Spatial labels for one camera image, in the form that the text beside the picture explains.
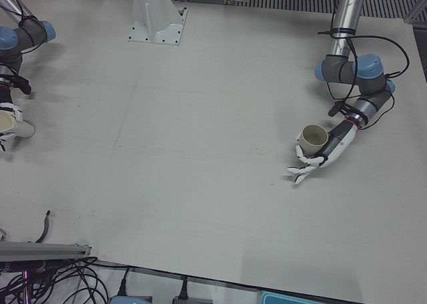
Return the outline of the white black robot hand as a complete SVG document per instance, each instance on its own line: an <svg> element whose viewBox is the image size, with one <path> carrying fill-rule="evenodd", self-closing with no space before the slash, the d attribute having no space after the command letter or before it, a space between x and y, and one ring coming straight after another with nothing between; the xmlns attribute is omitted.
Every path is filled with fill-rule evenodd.
<svg viewBox="0 0 427 304"><path fill-rule="evenodd" d="M17 136L18 125L23 122L23 112L13 103L11 89L1 83L1 150L5 152L4 142Z"/></svg>
<svg viewBox="0 0 427 304"><path fill-rule="evenodd" d="M296 157L303 167L288 167L287 171L294 176L294 185L299 185L316 169L325 168L334 163L354 140L358 125L351 119L343 120L328 133L328 140L315 154L309 156L301 146L302 132L295 144Z"/></svg>

